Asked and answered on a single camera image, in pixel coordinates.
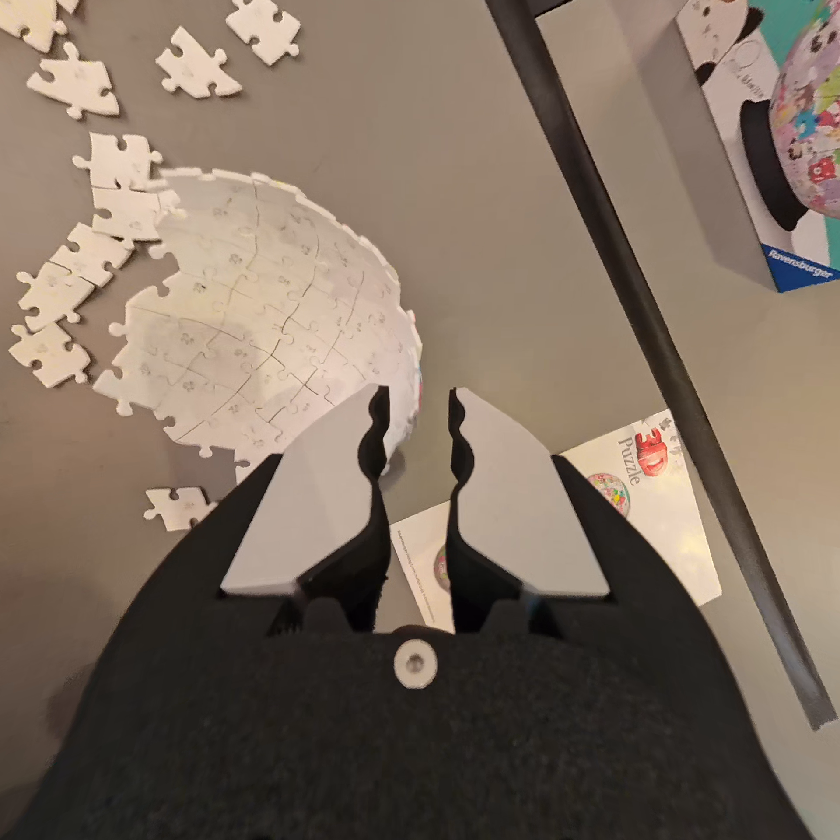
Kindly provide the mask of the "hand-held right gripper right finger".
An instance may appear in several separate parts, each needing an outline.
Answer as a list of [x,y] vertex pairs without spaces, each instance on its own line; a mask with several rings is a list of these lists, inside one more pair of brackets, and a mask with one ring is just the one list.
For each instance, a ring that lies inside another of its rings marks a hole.
[[523,593],[600,599],[610,587],[546,447],[465,387],[449,395],[451,593],[491,604]]

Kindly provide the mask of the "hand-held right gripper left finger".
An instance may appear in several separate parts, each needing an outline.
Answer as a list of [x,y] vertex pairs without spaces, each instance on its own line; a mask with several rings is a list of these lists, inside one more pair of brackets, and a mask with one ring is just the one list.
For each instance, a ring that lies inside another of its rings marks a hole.
[[383,511],[391,419],[385,385],[365,385],[286,448],[222,580],[226,595],[291,595]]

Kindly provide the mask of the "half-built colourful puzzle ball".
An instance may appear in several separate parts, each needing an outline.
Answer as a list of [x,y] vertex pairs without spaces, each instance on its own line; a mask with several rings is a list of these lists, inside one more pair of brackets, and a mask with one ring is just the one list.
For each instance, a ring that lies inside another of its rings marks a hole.
[[125,340],[92,384],[119,415],[152,412],[237,483],[368,384],[389,389],[389,459],[415,428],[423,345],[377,247],[294,185],[267,175],[161,172],[154,259],[174,275],[125,304]]

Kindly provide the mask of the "scattered pile of puzzle pieces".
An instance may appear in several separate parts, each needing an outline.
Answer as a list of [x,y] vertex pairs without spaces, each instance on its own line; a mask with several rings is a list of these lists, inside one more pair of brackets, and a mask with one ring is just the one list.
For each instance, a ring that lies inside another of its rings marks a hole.
[[[281,12],[275,2],[231,3],[234,11],[226,16],[226,26],[265,65],[273,67],[282,58],[299,55],[299,19],[287,10]],[[121,109],[108,69],[100,60],[81,57],[60,17],[59,8],[73,15],[79,4],[2,2],[2,31],[43,56],[51,51],[55,37],[63,37],[64,58],[43,58],[26,80],[26,88],[65,106],[67,115],[76,121],[93,115],[116,119]],[[211,55],[179,26],[170,46],[154,63],[164,73],[164,90],[199,100],[237,96],[243,90],[224,70],[226,61],[223,49]],[[90,132],[89,141],[87,159],[74,155],[72,163],[88,173],[98,213],[89,224],[76,224],[36,274],[17,274],[17,280],[28,287],[18,301],[25,323],[13,325],[17,341],[9,353],[49,389],[70,380],[88,381],[90,356],[60,323],[81,320],[79,307],[110,282],[113,271],[131,258],[136,244],[159,241],[156,224],[166,202],[164,194],[157,192],[163,180],[153,178],[153,168],[163,162],[163,156],[145,136]]]

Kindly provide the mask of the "printed cardboard puzzle box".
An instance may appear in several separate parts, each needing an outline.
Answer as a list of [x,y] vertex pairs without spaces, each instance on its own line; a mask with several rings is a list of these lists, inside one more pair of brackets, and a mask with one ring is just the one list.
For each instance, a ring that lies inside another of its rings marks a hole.
[[772,287],[839,277],[839,2],[689,1],[674,18],[724,196]]

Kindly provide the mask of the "white curved jigsaw piece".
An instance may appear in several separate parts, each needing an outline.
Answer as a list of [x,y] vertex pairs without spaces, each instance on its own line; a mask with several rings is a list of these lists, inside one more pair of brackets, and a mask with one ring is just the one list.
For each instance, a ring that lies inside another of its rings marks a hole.
[[150,508],[143,513],[146,521],[159,518],[168,532],[192,529],[217,507],[208,500],[204,490],[190,486],[181,488],[152,488],[145,491]]

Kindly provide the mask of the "white printed instruction leaflet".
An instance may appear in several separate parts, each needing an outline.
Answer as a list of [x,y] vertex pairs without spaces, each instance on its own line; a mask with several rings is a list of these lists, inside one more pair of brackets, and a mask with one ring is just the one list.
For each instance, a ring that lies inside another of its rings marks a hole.
[[[697,606],[721,595],[672,412],[648,416],[562,456],[657,551]],[[423,624],[451,634],[448,514],[446,501],[391,525],[391,538]]]

